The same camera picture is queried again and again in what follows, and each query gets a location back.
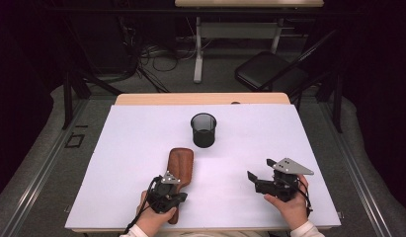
chair seat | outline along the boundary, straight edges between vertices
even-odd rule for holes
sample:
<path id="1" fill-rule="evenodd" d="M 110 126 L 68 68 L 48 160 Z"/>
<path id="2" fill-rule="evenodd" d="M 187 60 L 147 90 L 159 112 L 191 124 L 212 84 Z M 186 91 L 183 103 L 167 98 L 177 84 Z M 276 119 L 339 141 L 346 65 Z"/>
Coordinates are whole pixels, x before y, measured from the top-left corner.
<path id="1" fill-rule="evenodd" d="M 289 65 L 289 62 L 279 56 L 269 51 L 262 51 L 237 67 L 235 78 L 252 91 L 259 91 L 262 85 Z M 265 91 L 284 92 L 289 95 L 307 78 L 306 72 L 295 67 L 284 76 L 273 81 L 272 88 L 267 87 Z"/>

dark background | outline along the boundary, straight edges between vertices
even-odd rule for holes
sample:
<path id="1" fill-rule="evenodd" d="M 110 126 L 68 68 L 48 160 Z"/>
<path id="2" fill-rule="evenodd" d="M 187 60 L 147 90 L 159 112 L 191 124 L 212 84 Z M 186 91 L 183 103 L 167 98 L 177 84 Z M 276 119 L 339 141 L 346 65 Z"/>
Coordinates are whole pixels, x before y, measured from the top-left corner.
<path id="1" fill-rule="evenodd" d="M 52 3 L 76 2 L 80 4 Z M 174 7 L 173 1 L 163 2 L 162 6 L 161 1 L 147 1 L 144 7 Z M 345 35 L 343 46 L 334 48 L 344 62 L 344 96 L 358 109 L 371 163 L 406 207 L 406 1 L 327 0 L 324 8 L 364 12 L 355 20 L 318 19 L 309 40 L 333 26 Z M 75 26 L 68 31 L 58 16 L 45 16 L 32 1 L 0 1 L 0 193 L 45 125 L 53 103 L 49 93 L 62 84 L 69 68 L 75 64 L 93 73 L 133 70 L 133 52 L 122 45 L 123 35 L 116 29 L 119 19 L 95 19 L 100 21 L 96 29 L 76 24 L 88 24 L 93 18 L 72 20 Z M 181 32 L 183 22 L 175 19 L 153 19 L 144 26 L 130 21 L 140 26 L 142 36 L 166 47 L 174 46 L 175 35 L 187 34 Z M 86 46 L 75 37 L 90 40 L 85 29 L 95 39 Z M 109 58 L 106 50 L 116 51 L 118 57 Z"/>

person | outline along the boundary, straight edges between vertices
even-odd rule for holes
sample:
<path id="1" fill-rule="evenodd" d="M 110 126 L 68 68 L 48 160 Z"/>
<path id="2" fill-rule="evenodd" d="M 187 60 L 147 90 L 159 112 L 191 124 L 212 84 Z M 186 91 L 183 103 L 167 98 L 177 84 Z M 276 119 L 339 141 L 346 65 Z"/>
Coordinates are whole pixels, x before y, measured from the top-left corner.
<path id="1" fill-rule="evenodd" d="M 308 183 L 304 176 L 298 175 L 298 178 L 304 185 L 300 185 L 299 188 L 302 192 L 306 193 Z M 143 204 L 146 191 L 141 194 L 141 202 L 137 207 L 137 213 Z M 306 200 L 301 193 L 296 193 L 293 199 L 283 202 L 277 197 L 271 195 L 264 195 L 264 199 L 270 204 L 275 206 L 281 213 L 281 216 L 288 224 L 290 228 L 291 237 L 322 237 L 322 233 L 318 231 L 316 226 L 308 220 Z M 152 208 L 146 208 L 138 218 L 137 222 L 129 229 L 128 233 L 121 235 L 121 237 L 153 237 L 158 234 L 162 225 L 167 222 L 175 214 L 176 207 L 172 207 L 165 213 L 156 213 Z M 182 236 L 182 237 L 220 237 L 220 236 L 249 236 L 249 237 L 266 237 L 269 236 L 267 232 L 195 232 L 195 233 L 177 233 L 170 232 L 165 235 L 158 235 L 165 237 Z"/>

white tabletop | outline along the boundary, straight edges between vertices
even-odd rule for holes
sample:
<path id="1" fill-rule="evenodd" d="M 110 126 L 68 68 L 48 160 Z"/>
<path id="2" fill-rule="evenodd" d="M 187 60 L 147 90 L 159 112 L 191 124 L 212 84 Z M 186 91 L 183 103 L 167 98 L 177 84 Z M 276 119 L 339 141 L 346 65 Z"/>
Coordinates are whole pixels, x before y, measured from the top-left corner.
<path id="1" fill-rule="evenodd" d="M 192 142 L 191 118 L 206 112 L 217 119 L 215 143 Z M 293 105 L 112 106 L 66 228 L 124 230 L 135 216 L 140 194 L 166 171 L 174 147 L 194 150 L 191 183 L 176 225 L 166 230 L 286 229 L 280 213 L 255 193 L 247 171 L 271 180 L 266 159 L 285 157 L 314 171 L 307 176 L 320 227 L 340 220 Z"/>
<path id="2" fill-rule="evenodd" d="M 175 0 L 177 7 L 322 7 L 323 0 Z"/>

table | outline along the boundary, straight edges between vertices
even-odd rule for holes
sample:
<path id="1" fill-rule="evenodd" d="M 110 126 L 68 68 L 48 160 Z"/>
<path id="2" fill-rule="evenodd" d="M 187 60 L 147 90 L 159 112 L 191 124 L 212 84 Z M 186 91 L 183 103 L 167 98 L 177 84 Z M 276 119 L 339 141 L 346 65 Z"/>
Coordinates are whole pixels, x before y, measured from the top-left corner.
<path id="1" fill-rule="evenodd" d="M 194 8 L 311 8 L 322 7 L 323 0 L 175 0 L 177 7 Z M 201 83 L 203 71 L 202 38 L 273 39 L 271 52 L 275 53 L 280 40 L 283 19 L 276 23 L 202 23 L 197 17 L 197 57 L 194 82 Z"/>
<path id="2" fill-rule="evenodd" d="M 217 118 L 210 148 L 192 142 L 191 117 Z M 289 157 L 315 172 L 307 177 L 319 228 L 339 226 L 337 212 L 295 107 L 283 93 L 120 95 L 112 106 L 65 228 L 122 232 L 140 193 L 166 171 L 174 147 L 194 150 L 191 183 L 179 222 L 161 231 L 282 230 L 279 212 L 255 193 L 246 171 L 271 179 L 267 158 Z"/>

